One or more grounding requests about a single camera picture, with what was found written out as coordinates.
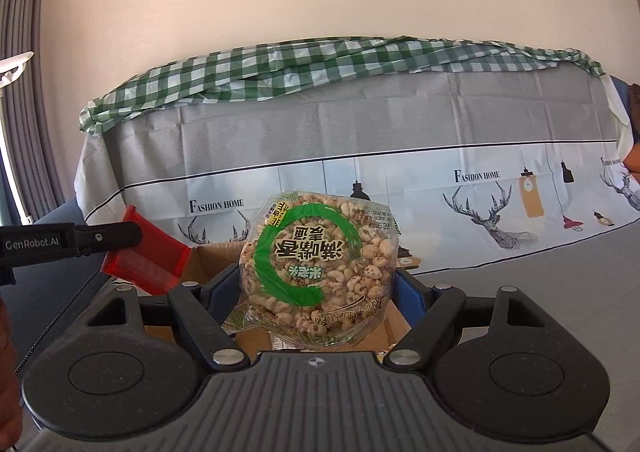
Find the gingham tablecloth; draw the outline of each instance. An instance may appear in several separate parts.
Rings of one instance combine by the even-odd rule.
[[[268,100],[303,89],[400,71],[531,71],[573,62],[594,76],[599,62],[579,50],[496,41],[325,38],[258,44],[171,62],[87,104],[80,130],[104,133],[146,112],[189,103]]]

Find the metal screw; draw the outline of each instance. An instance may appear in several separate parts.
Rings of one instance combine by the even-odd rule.
[[[420,361],[420,355],[412,349],[396,349],[389,353],[389,361],[396,366],[413,366]]]
[[[244,353],[239,349],[221,349],[213,353],[213,361],[219,366],[235,366],[244,360]]]

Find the white lamp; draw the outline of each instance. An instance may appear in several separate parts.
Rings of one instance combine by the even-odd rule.
[[[33,52],[25,52],[15,57],[5,58],[0,60],[0,97],[2,96],[2,88],[11,84],[24,72],[24,68],[27,66],[27,61],[33,57]],[[15,206],[20,214],[20,221],[23,225],[33,223],[33,218],[27,215],[27,212],[22,203],[22,198],[18,193],[18,185],[15,181],[14,169],[11,166],[9,159],[9,151],[7,149],[6,138],[4,137],[4,125],[0,119],[0,153],[2,154],[2,163],[4,164],[4,171],[6,172],[7,180],[9,181],[9,187],[11,188],[11,194],[14,197]]]

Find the curtain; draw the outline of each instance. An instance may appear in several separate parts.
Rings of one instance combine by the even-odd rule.
[[[2,123],[27,215],[39,219],[63,203],[44,114],[40,0],[0,0],[0,58],[34,52],[22,76],[4,88]]]

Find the transparent plastic wrapper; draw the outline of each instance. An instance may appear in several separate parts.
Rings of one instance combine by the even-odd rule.
[[[356,345],[391,298],[398,233],[389,208],[352,197],[268,198],[240,255],[245,326],[300,348]]]

